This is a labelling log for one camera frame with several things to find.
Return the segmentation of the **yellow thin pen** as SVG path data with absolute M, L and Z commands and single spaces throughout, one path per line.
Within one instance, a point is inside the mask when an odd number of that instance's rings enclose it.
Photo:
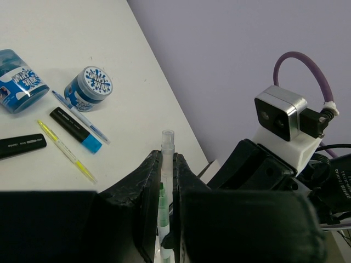
M 55 146 L 69 159 L 69 161 L 93 184 L 97 183 L 93 174 L 82 164 L 82 162 L 68 149 L 59 137 L 42 121 L 37 121 L 40 128 L 51 139 Z

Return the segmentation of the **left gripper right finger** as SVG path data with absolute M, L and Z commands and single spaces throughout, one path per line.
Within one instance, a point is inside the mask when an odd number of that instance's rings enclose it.
M 288 191 L 212 190 L 173 157 L 176 262 L 325 262 L 312 204 Z

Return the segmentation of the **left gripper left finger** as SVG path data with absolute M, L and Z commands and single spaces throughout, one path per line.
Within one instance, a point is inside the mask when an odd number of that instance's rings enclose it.
M 153 262 L 162 156 L 94 191 L 1 193 L 1 262 Z

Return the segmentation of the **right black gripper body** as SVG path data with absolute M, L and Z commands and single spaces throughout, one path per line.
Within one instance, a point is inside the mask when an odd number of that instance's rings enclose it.
M 245 139 L 239 141 L 207 186 L 213 190 L 280 190 L 295 175 L 296 168 L 263 145 Z

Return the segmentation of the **green thin pen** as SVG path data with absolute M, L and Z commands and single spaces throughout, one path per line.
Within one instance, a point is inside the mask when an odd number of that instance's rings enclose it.
M 172 249 L 162 245 L 164 238 L 170 234 L 169 205 L 173 201 L 173 155 L 175 152 L 174 131 L 162 132 L 161 153 L 161 184 L 158 201 L 157 230 L 159 241 L 160 262 L 174 262 Z

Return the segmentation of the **blue thin pen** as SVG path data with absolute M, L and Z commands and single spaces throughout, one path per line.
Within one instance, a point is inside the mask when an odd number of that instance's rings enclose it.
M 70 102 L 63 98 L 59 93 L 52 90 L 54 96 L 67 108 L 69 109 L 82 123 L 84 123 L 95 135 L 97 135 L 103 142 L 110 144 L 110 140 L 92 123 L 90 122 L 80 111 L 75 108 Z

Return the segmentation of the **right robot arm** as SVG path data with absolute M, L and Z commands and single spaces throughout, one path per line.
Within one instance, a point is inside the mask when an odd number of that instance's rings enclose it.
M 323 262 L 320 226 L 350 217 L 350 155 L 314 153 L 297 173 L 245 139 L 208 187 L 206 221 L 217 236 L 220 262 Z

